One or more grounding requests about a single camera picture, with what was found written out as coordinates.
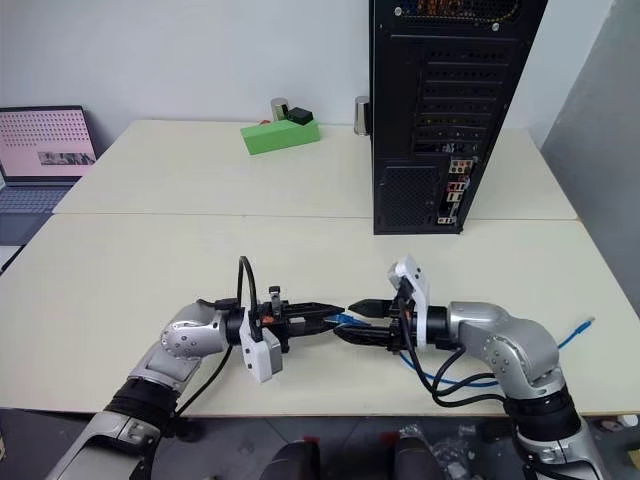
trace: laptop screen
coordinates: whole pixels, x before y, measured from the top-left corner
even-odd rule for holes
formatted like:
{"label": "laptop screen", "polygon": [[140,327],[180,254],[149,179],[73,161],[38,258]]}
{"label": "laptop screen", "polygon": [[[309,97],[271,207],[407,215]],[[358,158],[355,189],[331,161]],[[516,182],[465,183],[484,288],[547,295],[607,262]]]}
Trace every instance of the laptop screen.
{"label": "laptop screen", "polygon": [[71,182],[96,162],[81,107],[0,109],[0,167],[9,182]]}

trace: laptop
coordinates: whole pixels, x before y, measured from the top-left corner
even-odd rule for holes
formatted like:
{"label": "laptop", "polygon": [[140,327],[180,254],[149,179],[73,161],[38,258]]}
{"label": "laptop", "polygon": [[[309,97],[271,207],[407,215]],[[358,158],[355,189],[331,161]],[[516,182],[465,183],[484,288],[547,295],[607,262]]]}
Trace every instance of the laptop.
{"label": "laptop", "polygon": [[0,245],[25,245],[95,162],[82,107],[0,108]]}

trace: computer tower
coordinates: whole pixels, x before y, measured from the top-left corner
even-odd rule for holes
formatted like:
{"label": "computer tower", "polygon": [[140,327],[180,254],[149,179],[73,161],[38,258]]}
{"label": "computer tower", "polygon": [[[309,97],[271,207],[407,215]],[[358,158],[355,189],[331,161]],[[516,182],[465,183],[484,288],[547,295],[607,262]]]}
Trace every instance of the computer tower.
{"label": "computer tower", "polygon": [[374,233],[462,231],[545,6],[370,0]]}

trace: green block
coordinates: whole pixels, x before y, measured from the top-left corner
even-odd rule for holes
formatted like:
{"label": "green block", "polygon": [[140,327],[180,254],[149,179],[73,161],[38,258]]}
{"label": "green block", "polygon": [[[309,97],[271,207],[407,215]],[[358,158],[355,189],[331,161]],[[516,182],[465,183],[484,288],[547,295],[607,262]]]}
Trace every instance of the green block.
{"label": "green block", "polygon": [[255,125],[240,130],[251,155],[304,145],[320,140],[320,129],[315,120],[298,125],[289,120]]}

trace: laptop keyboard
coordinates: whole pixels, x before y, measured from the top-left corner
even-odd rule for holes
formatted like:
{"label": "laptop keyboard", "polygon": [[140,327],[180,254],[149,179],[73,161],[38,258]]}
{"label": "laptop keyboard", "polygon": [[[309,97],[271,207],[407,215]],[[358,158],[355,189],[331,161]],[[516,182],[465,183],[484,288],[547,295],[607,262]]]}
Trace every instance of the laptop keyboard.
{"label": "laptop keyboard", "polygon": [[6,187],[0,190],[0,213],[49,213],[67,188]]}

